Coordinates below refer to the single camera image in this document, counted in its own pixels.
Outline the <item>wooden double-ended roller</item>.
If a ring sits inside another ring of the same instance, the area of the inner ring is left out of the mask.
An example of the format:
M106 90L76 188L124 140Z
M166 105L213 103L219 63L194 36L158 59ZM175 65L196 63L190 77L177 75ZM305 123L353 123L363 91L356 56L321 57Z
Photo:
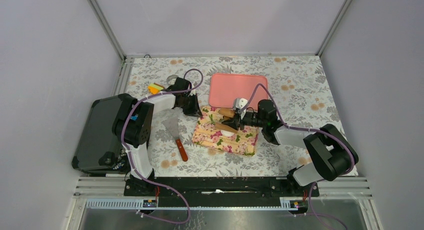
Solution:
M238 127L235 119L236 111L231 108L221 108L218 113L223 119L215 123L215 127L220 131L237 133Z

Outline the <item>floral cutting board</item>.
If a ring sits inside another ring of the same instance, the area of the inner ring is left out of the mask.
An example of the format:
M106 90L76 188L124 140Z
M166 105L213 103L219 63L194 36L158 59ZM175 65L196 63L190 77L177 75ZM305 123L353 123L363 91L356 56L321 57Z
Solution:
M222 120L218 113L220 109L211 106L201 107L202 117L199 117L192 135L192 142L196 145L216 151L252 157L256 154L259 128L246 126L231 137L225 137L215 127L215 123Z

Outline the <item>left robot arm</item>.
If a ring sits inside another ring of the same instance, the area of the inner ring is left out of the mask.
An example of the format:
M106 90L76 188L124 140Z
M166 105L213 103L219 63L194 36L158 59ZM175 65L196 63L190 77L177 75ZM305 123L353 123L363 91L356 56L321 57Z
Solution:
M152 180L154 169L147 151L153 117L164 110L179 108L184 115L199 118L202 112L198 95L189 80L177 77L174 84L141 100L128 93L116 97L121 103L112 124L112 133L125 149L130 174L138 179L136 189L148 196L155 190Z

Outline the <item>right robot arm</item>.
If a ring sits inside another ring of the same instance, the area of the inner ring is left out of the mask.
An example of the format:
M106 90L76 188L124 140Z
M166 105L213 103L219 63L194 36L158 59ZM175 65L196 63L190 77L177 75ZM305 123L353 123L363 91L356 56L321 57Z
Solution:
M311 163L294 168L287 175L286 188L291 195L301 195L313 182L333 181L358 163L357 153L334 125L326 124L319 129L289 126L279 119L272 100L260 100L257 110L253 111L248 110L247 102L237 98L233 108L220 109L224 118L215 126L233 133L246 127L258 127L268 143L307 150Z

